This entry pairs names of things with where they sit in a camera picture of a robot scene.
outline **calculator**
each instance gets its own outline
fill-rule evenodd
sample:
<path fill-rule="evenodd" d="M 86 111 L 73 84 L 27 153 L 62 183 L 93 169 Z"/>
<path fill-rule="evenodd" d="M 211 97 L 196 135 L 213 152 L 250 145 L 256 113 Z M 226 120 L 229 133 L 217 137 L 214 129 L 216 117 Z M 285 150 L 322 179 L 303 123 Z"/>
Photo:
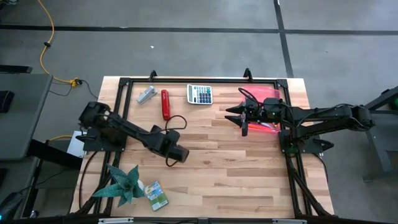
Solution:
<path fill-rule="evenodd" d="M 213 92 L 210 86 L 187 85 L 188 103 L 210 105 L 213 103 Z"/>

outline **plant leaf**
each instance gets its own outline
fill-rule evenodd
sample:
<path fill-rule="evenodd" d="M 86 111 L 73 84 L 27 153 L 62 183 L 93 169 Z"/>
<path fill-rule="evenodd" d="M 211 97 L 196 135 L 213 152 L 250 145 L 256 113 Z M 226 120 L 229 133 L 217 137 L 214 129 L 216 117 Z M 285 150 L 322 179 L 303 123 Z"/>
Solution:
<path fill-rule="evenodd" d="M 108 165 L 108 169 L 113 177 L 121 176 L 121 177 L 127 178 L 127 175 L 126 175 L 126 173 L 123 172 L 123 170 L 116 168 L 114 166 L 111 166 L 109 164 L 107 164 L 107 165 Z"/>
<path fill-rule="evenodd" d="M 121 176 L 117 175 L 117 176 L 114 176 L 113 179 L 124 190 L 128 190 L 128 189 L 132 188 L 132 182 L 127 177 L 121 177 Z"/>
<path fill-rule="evenodd" d="M 122 195 L 119 200 L 118 207 L 124 205 L 127 202 L 127 199 Z"/>
<path fill-rule="evenodd" d="M 93 197 L 117 197 L 123 195 L 123 189 L 118 184 L 112 184 L 93 194 Z"/>
<path fill-rule="evenodd" d="M 138 165 L 136 165 L 127 175 L 133 184 L 136 184 L 139 178 Z"/>
<path fill-rule="evenodd" d="M 127 199 L 127 202 L 131 203 L 132 201 L 132 190 L 125 190 L 123 193 L 124 197 Z"/>
<path fill-rule="evenodd" d="M 134 194 L 135 198 L 140 198 L 140 197 L 144 197 L 145 196 L 144 191 L 141 190 L 141 188 L 139 188 L 138 184 L 136 184 L 134 186 L 134 189 L 132 190 L 132 193 Z"/>

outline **wooden tabletop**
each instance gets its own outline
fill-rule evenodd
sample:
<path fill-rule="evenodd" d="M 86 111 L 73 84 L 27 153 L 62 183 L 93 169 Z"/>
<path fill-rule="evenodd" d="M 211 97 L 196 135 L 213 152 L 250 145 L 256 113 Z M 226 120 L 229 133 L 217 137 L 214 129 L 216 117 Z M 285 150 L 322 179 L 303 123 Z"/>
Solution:
<path fill-rule="evenodd" d="M 119 78 L 104 77 L 100 102 L 114 106 Z M 309 108 L 304 80 L 290 78 L 288 84 L 292 106 Z M 187 102 L 186 83 L 154 84 L 159 92 L 163 89 L 169 92 L 171 114 L 179 114 L 187 119 L 187 128 L 179 130 L 181 138 L 178 143 L 189 149 L 190 154 L 184 164 L 177 163 L 169 168 L 163 157 L 149 152 L 139 141 L 128 138 L 119 167 L 127 173 L 138 164 L 144 185 L 158 180 L 169 204 L 153 212 L 146 197 L 119 208 L 119 198 L 116 198 L 111 214 L 113 217 L 294 217 L 286 162 L 280 153 L 277 135 L 249 131 L 247 137 L 242 137 L 239 127 L 224 119 L 224 115 L 228 114 L 225 109 L 238 105 L 243 99 L 238 87 L 250 84 L 208 85 L 213 89 L 213 104 L 204 106 Z M 134 84 L 128 116 L 130 122 L 146 130 L 150 130 L 154 124 L 165 126 L 160 93 L 143 105 L 138 105 L 136 101 L 148 86 L 148 83 Z M 123 112 L 125 96 L 126 90 L 123 92 L 120 114 Z M 182 127 L 183 121 L 175 118 L 169 125 L 170 128 Z M 90 155 L 83 160 L 72 212 L 78 210 L 81 173 Z M 104 152 L 97 153 L 87 168 L 82 187 L 83 203 L 98 185 L 103 157 Z M 314 155 L 304 154 L 303 164 L 309 189 L 324 208 L 333 213 L 322 163 Z M 297 193 L 300 207 L 305 211 L 301 190 Z"/>

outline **concrete floor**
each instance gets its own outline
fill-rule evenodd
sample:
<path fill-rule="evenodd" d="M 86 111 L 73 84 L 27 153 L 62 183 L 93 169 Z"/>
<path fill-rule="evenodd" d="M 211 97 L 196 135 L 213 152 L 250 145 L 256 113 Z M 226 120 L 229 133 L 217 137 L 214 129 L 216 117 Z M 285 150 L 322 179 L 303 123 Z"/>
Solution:
<path fill-rule="evenodd" d="M 57 26 L 278 28 L 273 0 L 43 2 Z M 286 29 L 398 29 L 395 0 L 280 0 L 280 7 Z M 28 0 L 3 9 L 0 19 L 3 24 L 49 24 L 39 4 Z M 28 65 L 33 74 L 43 73 L 39 55 L 49 31 L 0 33 L 1 64 Z M 287 35 L 287 43 L 294 77 L 305 79 L 312 107 L 365 104 L 398 84 L 396 35 Z M 60 31 L 44 64 L 57 77 L 88 81 L 98 94 L 105 75 L 148 75 L 153 69 L 162 76 L 240 77 L 249 67 L 255 77 L 287 77 L 281 49 L 279 34 Z M 59 93 L 67 88 L 52 86 Z M 49 95 L 35 138 L 78 129 L 78 116 L 90 100 L 85 87 L 68 97 Z M 322 138 L 335 143 L 324 156 L 335 213 L 397 223 L 397 181 L 362 181 L 362 175 L 378 169 L 366 135 L 340 131 Z"/>

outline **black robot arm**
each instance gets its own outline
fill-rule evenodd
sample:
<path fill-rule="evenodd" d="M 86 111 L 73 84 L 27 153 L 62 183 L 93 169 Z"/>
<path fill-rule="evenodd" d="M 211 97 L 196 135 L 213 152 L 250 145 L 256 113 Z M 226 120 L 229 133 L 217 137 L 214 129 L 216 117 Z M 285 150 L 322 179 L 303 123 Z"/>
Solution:
<path fill-rule="evenodd" d="M 283 124 L 290 129 L 290 142 L 304 141 L 314 135 L 342 129 L 367 131 L 374 126 L 369 110 L 363 106 L 342 103 L 331 108 L 306 110 L 289 106 L 282 99 L 266 98 L 263 102 L 258 102 L 245 89 L 240 88 L 239 91 L 246 97 L 246 101 L 226 111 L 240 115 L 225 118 L 242 128 L 242 136 L 248 134 L 248 123 Z M 302 125 L 309 121 L 316 123 Z"/>
<path fill-rule="evenodd" d="M 153 125 L 150 132 L 130 123 L 120 115 L 113 113 L 104 103 L 89 102 L 79 117 L 80 126 L 95 128 L 101 133 L 101 138 L 117 144 L 122 140 L 123 134 L 142 142 L 144 147 L 164 158 L 185 162 L 189 150 L 177 145 L 180 133 L 170 129 L 166 134 L 162 129 Z"/>

